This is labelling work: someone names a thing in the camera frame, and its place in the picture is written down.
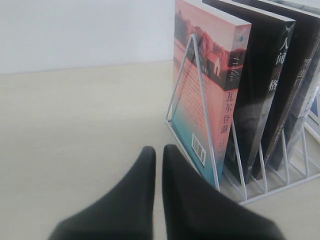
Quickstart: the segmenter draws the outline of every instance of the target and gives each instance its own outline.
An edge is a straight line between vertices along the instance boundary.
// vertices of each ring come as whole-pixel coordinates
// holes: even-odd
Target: white wire book stand
[[[265,168],[262,147],[260,144],[258,153],[260,156],[262,179],[256,180],[253,176],[251,176],[252,181],[248,184],[245,184],[241,158],[239,153],[239,146],[238,146],[238,141],[237,141],[237,136],[235,131],[235,124],[234,124],[234,121],[232,121],[231,131],[234,139],[236,160],[238,163],[238,170],[239,170],[241,183],[239,183],[236,180],[236,178],[231,174],[231,172],[227,169],[226,166],[223,167],[222,179],[220,180],[220,182],[218,181],[215,154],[214,154],[214,148],[212,143],[211,126],[209,124],[207,105],[205,101],[205,88],[204,88],[204,82],[202,78],[201,62],[200,62],[199,51],[197,47],[198,41],[195,34],[191,34],[188,40],[186,50],[185,50],[185,53],[181,62],[181,66],[179,69],[177,81],[175,83],[170,104],[165,117],[165,121],[169,129],[172,131],[174,137],[176,138],[177,142],[179,143],[181,149],[185,153],[187,159],[189,160],[193,168],[198,172],[196,166],[193,164],[192,159],[188,155],[186,149],[184,148],[182,142],[180,141],[179,137],[177,136],[177,134],[175,133],[175,130],[172,127],[172,124],[171,124],[172,119],[169,118],[170,111],[172,108],[172,103],[173,103],[173,100],[179,85],[179,81],[183,72],[183,67],[187,59],[187,53],[189,48],[192,46],[191,42],[193,42],[193,46],[194,46],[193,48],[195,53],[196,67],[198,71],[198,79],[200,83],[200,90],[201,90],[203,110],[204,110],[204,119],[205,119],[205,126],[207,129],[209,153],[210,153],[211,164],[213,169],[215,188],[221,193],[223,193],[224,195],[226,195],[227,197],[238,202],[239,204],[245,205],[245,204],[254,202],[256,200],[262,199],[264,197],[267,197],[269,195],[278,193],[280,191],[286,190],[288,188],[294,187],[296,185],[299,185],[320,177],[320,166],[308,157],[305,131],[303,130],[301,133],[300,149],[296,147],[296,151],[295,151],[296,154],[295,156],[292,157],[290,161],[288,161],[287,159],[285,134],[284,134],[284,131],[282,131],[281,142],[282,142],[282,150],[283,150],[284,169],[281,171],[275,171],[270,166],[268,166],[267,169]]]

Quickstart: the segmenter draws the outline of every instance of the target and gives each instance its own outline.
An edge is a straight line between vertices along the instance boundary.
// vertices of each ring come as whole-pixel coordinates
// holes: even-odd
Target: black book
[[[281,138],[288,113],[317,50],[320,16],[266,0],[234,1],[296,20],[291,43],[261,139],[264,164],[267,165],[278,140]],[[259,154],[256,156],[252,175],[258,179],[262,177]]]
[[[233,113],[241,165],[247,183],[296,21],[236,2],[203,2],[252,24]],[[240,180],[232,132],[227,144],[225,164]]]
[[[272,0],[273,2],[304,10],[310,13],[320,15],[320,9],[293,3],[284,0]],[[301,88],[295,97],[294,103],[290,109],[288,118],[284,125],[285,145],[288,160],[291,159],[294,147],[301,136],[304,124],[308,119],[308,114],[315,100],[320,84],[320,44],[311,60],[310,66],[306,72]],[[283,166],[283,148],[279,141],[270,157],[270,165],[279,170]]]

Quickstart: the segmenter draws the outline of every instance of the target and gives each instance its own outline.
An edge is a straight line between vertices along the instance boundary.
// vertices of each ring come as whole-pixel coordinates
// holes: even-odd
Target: book holder divider
[[[199,50],[198,50],[198,41],[197,37],[195,34],[191,34],[188,40],[188,43],[186,45],[185,53],[181,62],[181,66],[179,69],[177,81],[174,86],[174,90],[170,99],[170,104],[166,113],[165,121],[173,133],[174,137],[176,138],[177,142],[179,143],[181,149],[183,150],[184,154],[186,155],[187,159],[189,160],[190,164],[193,166],[193,168],[199,173],[197,170],[196,166],[194,165],[192,159],[190,158],[189,154],[187,153],[186,149],[184,148],[182,142],[180,141],[178,135],[175,133],[175,130],[172,127],[172,119],[169,118],[170,110],[172,108],[172,103],[178,88],[178,84],[183,72],[183,67],[185,65],[186,59],[187,59],[187,53],[189,48],[192,46],[191,42],[193,42],[193,48],[194,48],[194,54],[195,54],[195,60],[196,60],[196,67],[197,67],[197,72],[198,72],[198,79],[200,83],[200,90],[201,90],[201,96],[202,96],[202,103],[203,103],[203,109],[204,109],[204,119],[205,119],[205,126],[207,130],[207,138],[208,138],[208,143],[209,143],[209,152],[210,152],[210,158],[211,158],[211,164],[212,164],[212,170],[213,170],[213,177],[214,177],[214,183],[215,183],[215,188],[218,191],[221,191],[221,185],[218,181],[218,173],[217,173],[217,168],[216,168],[216,161],[215,161],[215,153],[214,153],[214,148],[213,148],[213,142],[212,142],[212,135],[211,135],[211,126],[209,123],[209,117],[208,117],[208,111],[207,111],[207,104],[205,100],[205,88],[204,88],[204,82],[202,78],[202,71],[201,71],[201,62],[199,58]],[[303,155],[303,160],[304,160],[304,170],[301,171],[293,162],[289,162],[287,158],[287,149],[286,149],[286,141],[285,141],[285,133],[284,130],[281,132],[281,142],[282,142],[282,151],[283,151],[283,161],[284,161],[284,172],[285,172],[285,177],[282,177],[276,170],[274,170],[270,165],[267,166],[267,170],[265,169],[265,164],[264,164],[264,159],[263,159],[263,151],[261,147],[261,143],[259,146],[259,158],[260,158],[260,165],[261,165],[261,172],[262,172],[262,180],[257,180],[253,176],[251,176],[252,182],[256,186],[256,190],[253,197],[248,197],[248,189],[245,184],[245,179],[244,179],[244,174],[243,174],[243,169],[242,169],[242,164],[241,164],[241,158],[240,158],[240,153],[239,153],[239,146],[238,146],[238,140],[236,136],[236,129],[235,129],[235,123],[232,120],[231,124],[231,131],[233,135],[233,140],[234,140],[234,146],[235,146],[235,154],[236,154],[236,160],[237,160],[237,165],[238,165],[238,170],[239,170],[239,175],[240,175],[240,186],[237,185],[237,180],[232,176],[232,174],[226,170],[226,166],[223,167],[223,176],[226,178],[228,183],[233,187],[233,189],[236,191],[239,200],[233,199],[236,202],[238,202],[240,205],[245,205],[251,202],[254,202],[256,200],[262,199],[264,197],[267,197],[269,195],[281,192],[283,190],[286,190],[288,188],[297,186],[299,184],[305,183],[307,181],[313,180],[315,178],[320,177],[320,166],[317,165],[314,161],[312,161],[308,157],[307,153],[307,144],[306,144],[306,137],[305,137],[305,130],[303,129],[301,133],[301,140],[302,140],[302,149],[303,151],[299,150],[296,148],[299,154]],[[310,166],[313,167],[314,170],[316,170],[315,174],[310,173]],[[289,167],[292,167],[297,173],[299,173],[300,176],[302,176],[302,179],[291,182],[290,179],[290,171]],[[281,182],[281,185],[278,186],[275,189],[269,190],[268,189],[268,178],[266,173],[271,173],[274,175],[278,181]]]

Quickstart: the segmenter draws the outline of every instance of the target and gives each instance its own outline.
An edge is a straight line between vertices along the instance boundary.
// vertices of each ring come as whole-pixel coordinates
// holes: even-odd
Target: white wall
[[[174,0],[0,0],[0,75],[172,59]]]

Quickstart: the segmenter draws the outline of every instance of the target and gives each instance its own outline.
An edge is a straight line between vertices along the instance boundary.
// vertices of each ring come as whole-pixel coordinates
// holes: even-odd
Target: barcode
[[[198,138],[192,133],[192,149],[195,152],[196,156],[200,160],[203,166],[205,166],[206,162],[206,150],[200,144]]]

